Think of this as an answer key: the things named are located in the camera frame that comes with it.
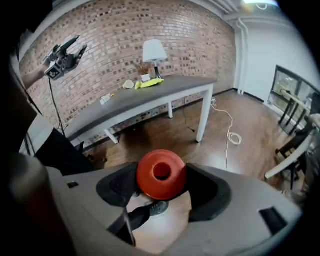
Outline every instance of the black panel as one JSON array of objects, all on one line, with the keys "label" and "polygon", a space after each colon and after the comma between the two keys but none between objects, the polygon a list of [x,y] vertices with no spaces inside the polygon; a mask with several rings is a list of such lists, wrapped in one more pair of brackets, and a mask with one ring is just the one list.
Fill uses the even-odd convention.
[{"label": "black panel", "polygon": [[131,163],[103,178],[96,185],[96,192],[109,205],[126,207],[138,189],[136,184],[137,167],[137,162]]},{"label": "black panel", "polygon": [[190,163],[186,164],[186,187],[192,204],[189,222],[212,220],[231,201],[232,193],[226,181]]},{"label": "black panel", "polygon": [[278,233],[288,224],[274,207],[260,210],[259,213],[272,235]]}]

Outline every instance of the brick wall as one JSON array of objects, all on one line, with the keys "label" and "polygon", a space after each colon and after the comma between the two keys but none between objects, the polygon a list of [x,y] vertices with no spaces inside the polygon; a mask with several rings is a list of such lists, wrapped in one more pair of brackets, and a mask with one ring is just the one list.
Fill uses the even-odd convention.
[{"label": "brick wall", "polygon": [[[74,71],[52,82],[62,122],[66,127],[89,104],[120,90],[126,80],[139,75],[134,63],[142,60],[143,43],[161,40],[168,60],[160,64],[165,76],[182,74],[218,79],[214,92],[233,87],[236,47],[234,30],[215,14],[184,0],[94,0],[66,13],[31,45],[20,62],[22,74],[37,67],[56,44],[80,35],[70,48],[74,53],[87,44],[86,53]],[[29,93],[45,118],[58,127],[48,78],[35,83]],[[186,102],[197,100],[192,95]],[[184,103],[173,102],[173,107]],[[115,127],[120,131],[143,119],[167,111],[152,109]],[[103,133],[86,141],[103,137]]]}]

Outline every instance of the gray surface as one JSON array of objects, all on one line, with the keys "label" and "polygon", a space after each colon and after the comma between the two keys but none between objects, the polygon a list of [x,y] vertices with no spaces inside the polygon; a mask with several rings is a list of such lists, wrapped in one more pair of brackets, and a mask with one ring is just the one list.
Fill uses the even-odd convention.
[{"label": "gray surface", "polygon": [[130,163],[117,165],[102,170],[64,176],[65,182],[77,182],[79,186],[71,189],[79,202],[94,216],[94,218],[108,229],[122,214],[124,208],[106,203],[97,193],[96,186],[100,180],[116,171],[128,166]]},{"label": "gray surface", "polygon": [[174,75],[164,77],[155,86],[142,89],[121,89],[104,105],[100,101],[87,106],[65,129],[66,137],[72,141],[103,122],[130,109],[199,86],[216,83],[212,78]]},{"label": "gray surface", "polygon": [[[99,199],[96,183],[123,166],[65,177],[58,170],[53,169],[52,172],[48,168],[52,189],[63,188],[55,200],[78,247],[77,251],[81,246],[90,252],[86,255],[114,255],[114,252],[117,255],[148,255],[109,232],[102,232],[121,215],[123,208]],[[230,185],[231,203],[213,220],[189,223],[180,237],[160,255],[266,255],[288,235],[302,214],[296,205],[260,180],[209,166],[195,166]],[[60,181],[53,182],[53,176],[59,177]],[[77,181],[79,186],[68,189],[66,180]],[[259,214],[259,210],[270,207],[275,207],[288,222],[288,226],[274,236]]]},{"label": "gray surface", "polygon": [[292,226],[272,236],[259,210],[275,207],[288,224],[295,223],[302,214],[295,204],[260,180],[210,166],[194,165],[225,180],[231,188],[231,202],[215,219],[189,223],[163,255],[252,255],[251,250],[257,252],[255,255],[264,255],[285,237],[284,233]]}]

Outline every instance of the white wall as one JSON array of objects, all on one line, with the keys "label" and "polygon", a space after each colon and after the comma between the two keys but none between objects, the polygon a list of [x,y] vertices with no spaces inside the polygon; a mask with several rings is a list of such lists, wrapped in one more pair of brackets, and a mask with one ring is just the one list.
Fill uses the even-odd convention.
[{"label": "white wall", "polygon": [[249,22],[246,26],[248,53],[243,87],[246,93],[266,101],[272,89],[276,65],[320,89],[320,76],[313,57],[293,27]]}]

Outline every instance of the black pad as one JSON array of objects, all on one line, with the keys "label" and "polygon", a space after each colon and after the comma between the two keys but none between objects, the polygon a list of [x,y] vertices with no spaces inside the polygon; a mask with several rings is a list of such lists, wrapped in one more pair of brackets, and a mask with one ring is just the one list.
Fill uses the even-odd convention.
[{"label": "black pad", "polygon": [[212,220],[231,202],[232,193],[227,182],[191,163],[186,164],[186,184],[192,205],[189,222]]},{"label": "black pad", "polygon": [[134,162],[104,177],[96,185],[96,192],[109,205],[126,207],[138,189],[136,183],[137,167],[138,163]]}]

